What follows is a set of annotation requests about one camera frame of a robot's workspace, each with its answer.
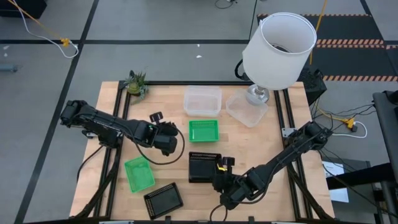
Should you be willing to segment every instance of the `green bin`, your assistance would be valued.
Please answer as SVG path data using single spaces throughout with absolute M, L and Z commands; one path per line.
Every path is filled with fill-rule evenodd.
M 124 163 L 130 190 L 136 193 L 155 185 L 154 175 L 149 162 L 144 157 L 138 157 Z
M 189 121 L 190 142 L 214 142 L 219 139 L 218 120 Z

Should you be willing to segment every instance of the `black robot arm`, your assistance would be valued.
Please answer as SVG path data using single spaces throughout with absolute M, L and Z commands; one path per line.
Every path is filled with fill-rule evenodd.
M 68 101 L 61 114 L 61 124 L 68 128 L 78 126 L 95 133 L 99 143 L 106 147 L 117 147 L 123 134 L 142 147 L 155 147 L 168 156 L 175 151 L 178 134 L 173 123 L 160 123 L 162 113 L 150 116 L 151 121 L 125 120 L 96 110 L 83 100 Z
M 320 150 L 327 143 L 330 134 L 330 130 L 322 129 L 317 123 L 308 122 L 289 135 L 284 142 L 285 150 L 267 164 L 253 167 L 243 175 L 230 174 L 229 179 L 231 181 L 224 181 L 222 185 L 217 181 L 217 179 L 222 178 L 222 175 L 216 176 L 213 180 L 213 186 L 215 190 L 221 192 L 220 204 L 228 210 L 232 210 L 244 199 L 252 201 L 266 193 L 272 177 L 278 171 L 296 160 L 301 154 L 309 150 Z

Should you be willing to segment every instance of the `black tray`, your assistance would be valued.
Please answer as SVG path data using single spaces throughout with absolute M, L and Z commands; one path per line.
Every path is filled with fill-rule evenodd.
M 212 183 L 220 159 L 219 153 L 189 152 L 189 182 Z
M 149 218 L 154 220 L 183 206 L 180 192 L 175 183 L 166 185 L 144 195 Z

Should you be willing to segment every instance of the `clear plastic box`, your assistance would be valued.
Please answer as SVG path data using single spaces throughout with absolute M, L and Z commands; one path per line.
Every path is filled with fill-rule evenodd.
M 221 111 L 221 88 L 218 86 L 188 86 L 184 95 L 184 110 L 190 116 L 216 117 Z
M 225 104 L 227 113 L 249 128 L 256 126 L 268 110 L 264 102 L 242 89 L 236 90 Z

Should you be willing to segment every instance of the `gray floor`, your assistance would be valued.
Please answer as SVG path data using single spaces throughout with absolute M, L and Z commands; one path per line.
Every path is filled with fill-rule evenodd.
M 79 39 L 93 0 L 49 0 L 40 19 L 63 37 Z M 319 14 L 323 1 L 240 0 L 225 10 L 213 0 L 99 0 L 90 40 L 247 39 L 256 28 L 252 14 L 280 11 Z M 398 40 L 396 1 L 367 0 L 386 40 Z M 359 0 L 329 1 L 326 13 L 363 14 Z M 47 35 L 29 22 L 33 33 Z M 34 39 L 20 19 L 0 17 L 0 39 Z M 12 223 L 43 144 L 71 60 L 52 45 L 0 45 L 0 63 L 16 63 L 17 73 L 0 74 L 0 222 Z M 85 45 L 67 100 L 82 99 L 95 105 L 100 84 L 120 80 L 130 69 L 147 72 L 148 80 L 236 80 L 233 69 L 245 46 L 240 44 L 190 45 Z M 370 103 L 375 91 L 396 90 L 398 83 L 327 82 L 320 107 L 341 111 Z M 324 125 L 329 120 L 319 118 Z M 341 157 L 388 160 L 375 114 L 358 116 L 368 128 L 366 139 L 332 137 L 328 149 Z M 57 126 L 50 150 L 32 197 L 25 222 L 67 218 L 75 191 L 75 177 L 86 140 L 80 130 Z M 364 215 L 341 211 L 351 221 Z

